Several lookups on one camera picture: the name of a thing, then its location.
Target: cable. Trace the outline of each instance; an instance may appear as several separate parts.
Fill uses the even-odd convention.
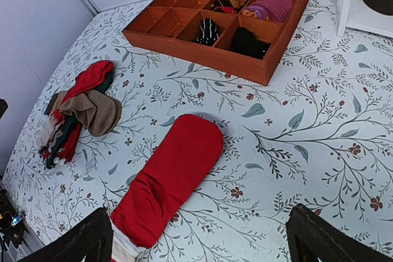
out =
[[[4,262],[4,247],[6,246],[6,234],[4,233],[3,238],[1,239],[1,262]]]

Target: wooden organizer box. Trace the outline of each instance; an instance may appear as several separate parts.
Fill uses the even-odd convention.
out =
[[[124,30],[135,47],[141,47],[268,85],[297,27],[308,0],[295,0],[284,23],[238,14],[213,12],[215,0],[153,0]],[[212,47],[195,43],[202,19],[218,26],[220,37]],[[235,53],[231,41],[237,27],[250,30],[261,41],[271,43],[264,59]]]

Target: rolled red cloth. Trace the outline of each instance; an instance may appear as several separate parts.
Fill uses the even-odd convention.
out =
[[[180,116],[131,182],[111,215],[114,251],[138,256],[151,248],[166,225],[219,159],[224,140],[218,127],[195,115]]]

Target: white bedsheet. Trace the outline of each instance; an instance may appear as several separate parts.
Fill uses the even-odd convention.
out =
[[[144,261],[289,261],[284,224],[298,202],[392,256],[393,41],[336,37],[333,0],[310,0],[262,87],[132,47],[121,31],[145,5],[94,18],[20,134],[3,182],[39,238],[54,241],[104,202],[112,210],[174,119],[191,113],[215,121],[225,150]],[[107,93],[123,104],[119,125],[99,138],[83,130],[72,163],[45,170],[35,142],[46,105],[102,59],[115,63]]]

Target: pile of clothes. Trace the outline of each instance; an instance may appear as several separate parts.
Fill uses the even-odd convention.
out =
[[[242,11],[242,14],[261,20],[283,23],[294,2],[294,0],[256,0],[247,6]]]
[[[38,142],[47,169],[72,160],[83,126],[92,136],[102,136],[118,123],[122,105],[104,94],[112,84],[113,67],[110,61],[94,63],[76,77],[72,88],[53,95]]]

